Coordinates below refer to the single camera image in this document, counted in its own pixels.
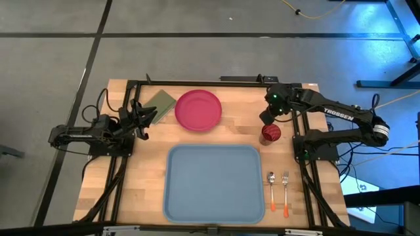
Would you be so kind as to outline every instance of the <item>concrete floor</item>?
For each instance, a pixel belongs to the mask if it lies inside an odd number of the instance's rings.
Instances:
[[[337,4],[290,2],[311,15]],[[0,0],[0,32],[95,32],[105,3]],[[392,4],[408,33],[420,32],[405,1]],[[383,3],[345,3],[321,20],[307,20],[279,0],[120,0],[112,4],[105,32],[398,33],[398,28]],[[0,228],[32,224],[53,161],[47,138],[53,126],[66,121],[92,42],[0,38],[0,144],[26,152],[23,159],[0,158]],[[355,81],[392,80],[412,66],[410,58],[403,41],[102,39],[81,107],[96,101],[109,78],[144,79],[149,73],[152,79],[216,81],[221,75],[262,73],[281,82],[318,83],[328,98],[369,108],[374,93],[387,102],[413,90],[360,89]],[[391,126],[388,148],[417,139],[418,100],[413,96],[377,110]],[[335,129],[349,128],[344,121],[331,122]],[[85,125],[80,117],[76,124]],[[87,151],[82,145],[69,149]],[[347,149],[339,146],[341,152]],[[355,156],[354,162],[370,157]],[[46,224],[71,222],[85,161],[81,155],[66,155]],[[419,183],[418,166],[416,157],[392,156],[358,166],[357,175],[384,188],[410,186]]]

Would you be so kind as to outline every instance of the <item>pink plate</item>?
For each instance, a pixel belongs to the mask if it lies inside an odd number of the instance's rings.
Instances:
[[[191,90],[185,93],[175,106],[175,117],[178,122],[191,131],[209,131],[217,125],[221,116],[221,102],[206,90]]]

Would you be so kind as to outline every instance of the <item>wooden table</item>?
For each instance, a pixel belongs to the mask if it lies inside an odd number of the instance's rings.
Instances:
[[[111,79],[108,84],[110,104],[113,108],[122,105],[127,80]],[[306,89],[318,91],[317,84],[303,84]],[[262,121],[259,114],[267,107],[264,101],[265,88],[245,87],[182,87],[182,86],[142,86],[140,102],[144,104],[159,90],[165,90],[173,98],[179,99],[185,92],[205,89],[215,94],[222,104],[222,119],[210,132],[195,133],[183,129],[170,111],[157,125],[146,129],[150,139],[136,139],[134,152],[128,160],[123,184],[117,222],[136,225],[173,225],[163,215],[163,189],[165,186],[166,158],[168,151],[177,144],[249,144],[257,148],[261,155],[262,178],[266,212],[264,218],[255,225],[233,225],[236,227],[308,227],[305,198],[299,165],[294,161],[291,138],[293,123],[276,123],[282,130],[282,137],[269,146],[259,143]],[[102,113],[117,115],[105,104]],[[323,113],[308,113],[310,128],[327,131]],[[301,133],[303,124],[300,120]],[[82,218],[104,191],[109,157],[99,157],[86,169],[77,202],[74,220]],[[322,193],[326,201],[340,219],[349,225],[347,210],[341,191],[337,170],[327,161],[318,161],[318,172]],[[281,176],[289,171],[288,202],[289,218],[283,217],[284,187],[281,181],[274,183],[274,198],[277,211],[270,210],[270,188],[266,175],[272,171]],[[106,219],[114,197],[110,197]],[[318,207],[312,196],[316,224],[320,224]]]

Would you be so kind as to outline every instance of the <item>red cup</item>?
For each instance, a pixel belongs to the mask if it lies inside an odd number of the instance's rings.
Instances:
[[[281,135],[282,132],[277,125],[265,125],[261,129],[261,135],[259,140],[262,145],[267,146],[270,145],[272,142],[277,141]]]

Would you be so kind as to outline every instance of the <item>blue tray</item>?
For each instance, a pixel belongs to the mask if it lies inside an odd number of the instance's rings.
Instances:
[[[163,213],[181,224],[256,224],[265,213],[252,146],[179,145],[168,154]]]

